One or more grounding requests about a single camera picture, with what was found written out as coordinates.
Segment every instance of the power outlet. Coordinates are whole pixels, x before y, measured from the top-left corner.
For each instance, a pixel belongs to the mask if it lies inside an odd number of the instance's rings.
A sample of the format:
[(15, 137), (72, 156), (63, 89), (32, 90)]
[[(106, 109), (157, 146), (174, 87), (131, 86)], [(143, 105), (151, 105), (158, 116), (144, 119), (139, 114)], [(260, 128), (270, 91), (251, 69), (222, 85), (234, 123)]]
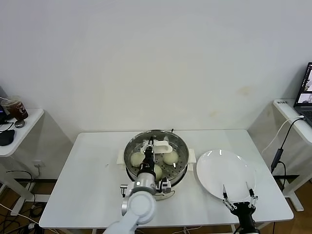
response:
[(41, 160), (33, 160), (34, 167), (45, 167), (44, 163)]

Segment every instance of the laptop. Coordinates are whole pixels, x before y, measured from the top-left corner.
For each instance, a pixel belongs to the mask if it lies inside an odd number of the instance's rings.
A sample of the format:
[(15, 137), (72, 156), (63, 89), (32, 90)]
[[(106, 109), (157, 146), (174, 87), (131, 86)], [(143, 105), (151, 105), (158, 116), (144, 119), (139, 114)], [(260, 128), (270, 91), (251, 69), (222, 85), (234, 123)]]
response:
[(306, 73), (300, 86), (300, 90), (294, 103), (294, 109), (306, 118), (306, 122), (312, 126), (312, 62), (308, 63)]

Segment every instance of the white table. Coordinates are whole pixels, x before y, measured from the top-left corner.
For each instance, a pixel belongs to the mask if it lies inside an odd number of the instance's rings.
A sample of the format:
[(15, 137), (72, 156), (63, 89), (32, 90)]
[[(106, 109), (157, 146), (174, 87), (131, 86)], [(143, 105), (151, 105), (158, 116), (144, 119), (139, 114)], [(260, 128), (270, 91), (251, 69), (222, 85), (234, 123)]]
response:
[[(292, 118), (299, 116), (297, 111), (293, 108), (295, 99), (277, 99), (273, 102), (277, 110), (286, 118)], [(295, 119), (290, 119), (289, 123), (294, 122)], [(304, 120), (299, 120), (294, 123), (293, 128), (302, 137), (302, 139), (308, 143), (312, 144), (312, 127), (306, 123)], [(303, 173), (296, 178), (292, 183), (285, 182), (285, 189), (283, 194), (288, 197), (296, 211), (304, 211), (301, 202), (295, 194), (295, 191), (299, 189), (303, 184), (305, 184), (309, 179), (312, 178), (312, 170), (310, 168), (305, 168)]]
[[(14, 140), (11, 144), (6, 146), (0, 146), (0, 157), (9, 157), (11, 156), (15, 150), (19, 147), (19, 145), (23, 142), (28, 133), (32, 130), (38, 120), (44, 113), (43, 109), (27, 109), (28, 118), (25, 119), (25, 125), (22, 128), (16, 128), (14, 125), (10, 129), (15, 130)], [(9, 122), (15, 122), (16, 119), (11, 119)], [(0, 127), (0, 131), (7, 129), (10, 124), (5, 124)], [(29, 188), (30, 191), (25, 189), (21, 184), (14, 180), (14, 178), (6, 173), (6, 169), (0, 165), (0, 181), (3, 183), (0, 188), (0, 194), (4, 190), (5, 186), (8, 186), (16, 193), (20, 195), (19, 200), (16, 202), (11, 215), (17, 215), (20, 211), (24, 201), (33, 201), (34, 195), (30, 192), (34, 187), (35, 183), (31, 184)], [(46, 202), (49, 199), (49, 195), (36, 195), (36, 201)]]
[[(293, 213), (246, 130), (175, 131), (198, 159), (209, 149), (232, 151), (257, 169), (256, 222), (289, 220)], [(130, 182), (116, 164), (117, 155), (138, 132), (81, 133), (67, 158), (41, 216), (43, 228), (106, 228), (121, 219), (120, 184)], [(236, 224), (238, 219), (204, 190), (188, 171), (175, 195), (157, 202), (154, 219), (145, 227)]]

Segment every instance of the white plate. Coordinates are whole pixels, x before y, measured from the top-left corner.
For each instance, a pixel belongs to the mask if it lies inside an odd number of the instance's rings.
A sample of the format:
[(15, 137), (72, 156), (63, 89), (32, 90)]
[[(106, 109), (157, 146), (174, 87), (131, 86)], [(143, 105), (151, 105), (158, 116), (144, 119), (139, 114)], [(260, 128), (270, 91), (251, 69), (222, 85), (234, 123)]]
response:
[(225, 151), (211, 150), (204, 153), (197, 162), (200, 183), (212, 195), (223, 199), (223, 185), (230, 201), (249, 198), (249, 187), (255, 189), (255, 170), (240, 156)]

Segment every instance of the computer mouse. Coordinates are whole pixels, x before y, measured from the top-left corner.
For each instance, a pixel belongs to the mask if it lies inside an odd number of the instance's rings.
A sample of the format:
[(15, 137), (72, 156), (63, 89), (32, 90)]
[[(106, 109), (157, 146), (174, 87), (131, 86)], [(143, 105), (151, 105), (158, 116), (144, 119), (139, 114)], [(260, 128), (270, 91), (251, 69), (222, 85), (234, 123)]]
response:
[(24, 125), (25, 125), (25, 121), (22, 119), (22, 120), (17, 120), (16, 122), (15, 122), (15, 124), (14, 124), (14, 126), (16, 127), (16, 128), (22, 128), (22, 127), (24, 127)]
[(9, 145), (14, 140), (15, 130), (6, 130), (0, 133), (0, 146)]

